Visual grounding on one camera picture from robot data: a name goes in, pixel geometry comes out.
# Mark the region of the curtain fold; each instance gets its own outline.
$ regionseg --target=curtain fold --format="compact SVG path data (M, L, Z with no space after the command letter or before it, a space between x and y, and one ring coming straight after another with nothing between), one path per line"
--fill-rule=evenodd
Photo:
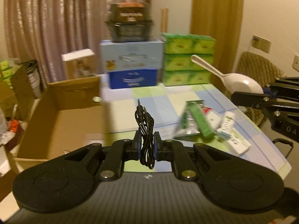
M237 52L243 16L243 0L193 0L190 33L209 35L217 40L214 66L230 73ZM220 90L219 78L211 82Z
M10 57L38 60L41 79L65 79L61 54L90 48L101 73L99 43L110 37L105 24L111 3L145 0L4 0L5 37Z

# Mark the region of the electrical outlet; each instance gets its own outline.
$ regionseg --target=electrical outlet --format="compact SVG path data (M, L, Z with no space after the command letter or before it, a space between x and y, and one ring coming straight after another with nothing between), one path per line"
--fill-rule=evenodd
M267 54L270 53L270 48L271 48L271 42L265 39L261 39L261 47L260 50L263 52L266 52Z
M252 47L260 49L261 48L261 41L262 41L262 38L253 35L252 36Z
M299 71L299 56L296 55L293 63L293 69L296 71Z

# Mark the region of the white spoon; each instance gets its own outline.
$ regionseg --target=white spoon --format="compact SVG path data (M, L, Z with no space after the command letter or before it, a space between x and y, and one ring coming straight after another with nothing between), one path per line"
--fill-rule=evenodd
M264 93L262 87L252 78L238 74L238 73L229 73L223 74L218 71L211 64L207 63L204 59L200 58L197 55L192 55L191 60L205 68L206 70L212 72L214 75L219 77L223 82L224 86L231 92L245 92L245 93Z

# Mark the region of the gray ribbed panel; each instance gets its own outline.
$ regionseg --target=gray ribbed panel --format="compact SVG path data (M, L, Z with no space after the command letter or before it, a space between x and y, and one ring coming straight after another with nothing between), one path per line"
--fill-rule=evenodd
M242 215L209 202L193 182L173 173L123 173L121 179L101 183L90 199L68 211L37 214L20 210L8 224L266 224L281 217L276 211Z

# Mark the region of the pink curtain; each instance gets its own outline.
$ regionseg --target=pink curtain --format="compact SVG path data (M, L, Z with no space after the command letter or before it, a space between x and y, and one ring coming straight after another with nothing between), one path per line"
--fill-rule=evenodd
M44 85L65 79L61 54L90 48L110 37L105 21L111 3L145 0L4 0L10 57L37 59Z

